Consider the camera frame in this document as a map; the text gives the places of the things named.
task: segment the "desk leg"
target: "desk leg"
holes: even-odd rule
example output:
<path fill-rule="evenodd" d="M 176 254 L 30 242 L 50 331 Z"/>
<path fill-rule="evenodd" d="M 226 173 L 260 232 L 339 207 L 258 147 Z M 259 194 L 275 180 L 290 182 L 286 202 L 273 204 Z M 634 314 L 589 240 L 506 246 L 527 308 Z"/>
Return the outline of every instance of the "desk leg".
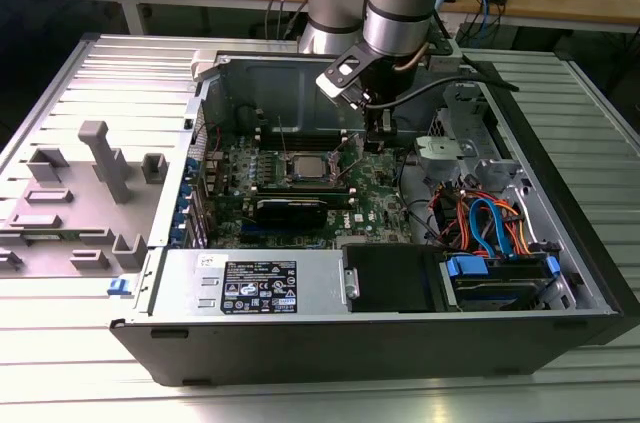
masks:
<path fill-rule="evenodd" d="M 132 35 L 146 35 L 146 24 L 138 4 L 132 1 L 122 1 L 120 4 L 122 5 L 124 18 L 127 20 L 129 33 Z"/>

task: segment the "metal bracket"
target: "metal bracket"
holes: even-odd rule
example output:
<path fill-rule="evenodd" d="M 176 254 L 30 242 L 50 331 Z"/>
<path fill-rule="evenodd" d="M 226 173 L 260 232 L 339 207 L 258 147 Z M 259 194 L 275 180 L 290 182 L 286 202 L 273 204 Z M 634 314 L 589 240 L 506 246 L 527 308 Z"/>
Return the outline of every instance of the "metal bracket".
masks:
<path fill-rule="evenodd" d="M 352 46 L 338 57 L 316 79 L 316 84 L 329 98 L 336 98 L 351 86 L 369 66 L 384 58 L 366 42 Z"/>
<path fill-rule="evenodd" d="M 344 292 L 350 300 L 355 300 L 360 296 L 358 270 L 355 268 L 347 268 L 344 270 Z"/>
<path fill-rule="evenodd" d="M 503 191 L 521 168 L 517 160 L 486 159 L 478 161 L 474 173 L 485 190 Z"/>

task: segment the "power cable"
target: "power cable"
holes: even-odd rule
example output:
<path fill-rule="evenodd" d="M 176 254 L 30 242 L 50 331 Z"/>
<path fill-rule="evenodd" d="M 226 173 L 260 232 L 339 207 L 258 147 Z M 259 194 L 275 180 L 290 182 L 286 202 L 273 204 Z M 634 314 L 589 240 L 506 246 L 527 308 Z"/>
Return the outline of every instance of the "power cable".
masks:
<path fill-rule="evenodd" d="M 296 24 L 296 20 L 300 16 L 300 13 L 302 13 L 302 10 L 307 5 L 307 3 L 309 3 L 309 0 L 304 0 L 302 3 L 300 3 L 300 6 L 298 7 L 295 14 L 293 15 L 293 18 L 291 18 L 291 20 L 289 20 L 289 23 L 287 24 L 287 28 L 285 29 L 284 35 L 282 36 L 283 40 L 286 40 L 287 36 L 289 36 L 289 34 L 293 31 L 293 27 Z"/>
<path fill-rule="evenodd" d="M 390 103 L 383 103 L 380 105 L 366 105 L 365 109 L 367 110 L 388 110 L 391 108 L 395 108 L 397 106 L 403 105 L 405 103 L 407 103 L 408 101 L 412 100 L 413 98 L 415 98 L 416 96 L 421 95 L 422 93 L 425 93 L 429 90 L 432 90 L 438 86 L 442 86 L 444 84 L 447 83 L 454 83 L 454 82 L 477 82 L 477 83 L 484 83 L 485 85 L 489 85 L 489 86 L 496 86 L 498 88 L 504 88 L 505 90 L 509 90 L 509 91 L 520 91 L 520 88 L 518 88 L 515 85 L 512 85 L 511 83 L 507 83 L 506 81 L 501 81 L 501 80 L 495 80 L 495 79 L 491 79 L 491 78 L 487 78 L 485 76 L 476 76 L 476 75 L 457 75 L 457 76 L 447 76 L 445 78 L 441 78 L 439 80 L 433 81 L 421 88 L 418 88 L 415 91 L 412 91 L 411 93 L 409 93 L 406 96 L 403 96 L 402 98 L 392 101 Z"/>

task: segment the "gray plastic part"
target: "gray plastic part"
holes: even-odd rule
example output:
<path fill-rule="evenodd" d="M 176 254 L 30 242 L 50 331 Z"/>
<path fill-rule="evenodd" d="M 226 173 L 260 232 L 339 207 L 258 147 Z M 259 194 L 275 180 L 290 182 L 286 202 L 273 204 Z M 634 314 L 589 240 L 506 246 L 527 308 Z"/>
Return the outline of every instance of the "gray plastic part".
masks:
<path fill-rule="evenodd" d="M 20 233 L 2 233 L 0 235 L 0 245 L 2 246 L 29 246 L 29 241 L 23 238 Z"/>
<path fill-rule="evenodd" d="M 115 236 L 112 240 L 106 238 L 105 243 L 87 243 L 84 235 L 95 238 L 105 234 L 105 230 L 111 230 L 113 235 L 122 235 L 128 243 L 133 243 L 138 234 L 148 241 L 163 185 L 147 184 L 140 162 L 130 164 L 127 187 L 131 191 L 131 199 L 126 205 L 116 205 L 107 185 L 97 180 L 92 165 L 93 161 L 70 161 L 68 168 L 58 169 L 61 180 L 57 183 L 58 188 L 66 188 L 73 193 L 73 200 L 69 203 L 32 205 L 24 197 L 16 200 L 13 212 L 0 229 L 0 247 L 15 251 L 25 262 L 20 276 L 73 277 L 90 274 L 91 271 L 79 271 L 69 262 L 72 250 L 79 248 L 100 248 L 109 259 L 110 268 L 94 270 L 96 275 L 117 276 L 131 271 L 123 270 L 111 254 Z M 31 179 L 24 195 L 42 189 L 41 183 Z M 56 214 L 62 219 L 62 226 L 56 229 L 9 226 L 15 215 L 32 213 Z"/>
<path fill-rule="evenodd" d="M 120 148 L 113 148 L 111 150 L 111 153 L 113 154 L 113 159 L 116 162 L 116 167 L 120 170 L 120 175 L 126 181 L 129 177 L 129 174 L 131 173 L 131 168 L 124 159 L 122 150 Z M 100 167 L 98 165 L 93 165 L 93 171 L 96 172 L 98 180 L 104 183 L 104 178 L 102 177 L 102 173 L 100 172 Z"/>
<path fill-rule="evenodd" d="M 69 164 L 57 148 L 38 148 L 27 162 L 31 174 L 40 183 L 58 183 L 60 178 L 55 169 L 66 166 Z"/>
<path fill-rule="evenodd" d="M 13 251 L 0 251 L 0 270 L 18 270 L 24 262 Z"/>
<path fill-rule="evenodd" d="M 108 131 L 109 127 L 104 121 L 85 121 L 78 131 L 78 138 L 93 153 L 113 201 L 117 204 L 124 204 L 129 201 L 131 193 L 122 177 L 122 167 L 113 157 L 111 147 L 107 142 Z"/>
<path fill-rule="evenodd" d="M 102 250 L 73 250 L 69 259 L 78 270 L 106 270 L 109 260 Z"/>
<path fill-rule="evenodd" d="M 21 228 L 60 228 L 62 220 L 58 215 L 15 215 L 9 226 Z"/>
<path fill-rule="evenodd" d="M 150 185 L 160 185 L 167 177 L 169 165 L 162 153 L 147 153 L 142 159 L 142 173 L 145 181 Z"/>
<path fill-rule="evenodd" d="M 120 266 L 125 270 L 141 270 L 147 256 L 147 244 L 142 235 L 136 236 L 133 248 L 129 248 L 122 235 L 118 235 L 111 250 Z"/>
<path fill-rule="evenodd" d="M 43 203 L 69 203 L 73 200 L 73 193 L 66 188 L 59 190 L 32 190 L 24 197 L 32 205 Z"/>
<path fill-rule="evenodd" d="M 95 233 L 80 233 L 80 241 L 85 245 L 111 245 L 116 239 L 116 236 L 111 231 L 111 228 L 105 228 L 100 232 Z"/>

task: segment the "electronic component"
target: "electronic component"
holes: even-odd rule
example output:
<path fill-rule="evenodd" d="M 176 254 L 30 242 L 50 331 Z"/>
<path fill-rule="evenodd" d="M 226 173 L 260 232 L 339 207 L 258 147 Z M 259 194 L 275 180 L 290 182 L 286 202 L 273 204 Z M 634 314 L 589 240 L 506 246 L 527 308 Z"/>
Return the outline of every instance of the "electronic component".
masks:
<path fill-rule="evenodd" d="M 327 205 L 319 200 L 260 200 L 256 204 L 258 228 L 287 228 L 303 231 L 322 228 L 327 222 Z"/>
<path fill-rule="evenodd" d="M 321 156 L 296 155 L 292 158 L 293 181 L 328 181 L 329 167 Z"/>
<path fill-rule="evenodd" d="M 463 311 L 531 309 L 558 274 L 557 261 L 538 255 L 517 262 L 457 255 L 447 261 L 447 270 Z"/>

